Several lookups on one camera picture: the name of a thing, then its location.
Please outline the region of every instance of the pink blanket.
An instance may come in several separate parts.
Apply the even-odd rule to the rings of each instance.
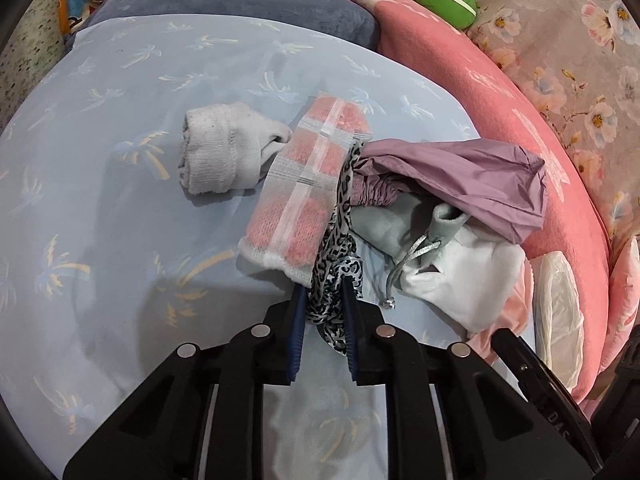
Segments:
[[[572,392],[579,402],[598,373],[609,304],[608,239],[580,176],[531,103],[464,34],[413,0],[352,1],[380,23],[380,54],[449,91],[482,137],[518,144],[545,159],[545,225],[523,247],[529,258],[562,251],[574,270],[584,314],[584,365]]]

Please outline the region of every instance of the white cloth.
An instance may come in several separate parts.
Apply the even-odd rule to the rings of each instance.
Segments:
[[[291,129],[238,102],[189,110],[183,135],[182,186],[191,194],[224,193],[255,187]]]
[[[474,218],[463,225],[428,269],[409,263],[402,290],[429,301],[468,332],[497,319],[519,276],[524,251]]]
[[[536,354],[571,392],[582,368],[584,316],[574,272],[561,251],[531,262]]]

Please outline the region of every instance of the clothing pile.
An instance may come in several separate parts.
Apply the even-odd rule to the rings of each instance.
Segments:
[[[489,362],[491,334],[519,335],[534,316],[536,351],[574,387],[582,314],[571,268],[562,253],[530,263],[520,247],[543,225],[543,159],[489,139],[371,138],[360,108],[327,94],[293,133],[244,103],[212,105],[186,115],[180,181],[197,194],[266,176],[239,251],[309,289],[307,320],[336,351],[346,352],[340,283],[362,287],[356,234],[390,262],[382,308],[396,306],[399,286],[463,326]]]

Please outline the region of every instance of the silver rivet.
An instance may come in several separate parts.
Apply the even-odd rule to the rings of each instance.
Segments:
[[[380,337],[393,337],[396,335],[396,329],[391,325],[379,325],[376,328],[376,334]]]
[[[178,347],[178,355],[180,357],[193,357],[196,353],[196,347],[191,343],[185,343]]]
[[[454,343],[451,346],[451,353],[456,357],[469,357],[471,355],[471,348],[464,343]]]
[[[251,335],[254,337],[267,337],[270,333],[269,325],[256,325],[251,329]]]

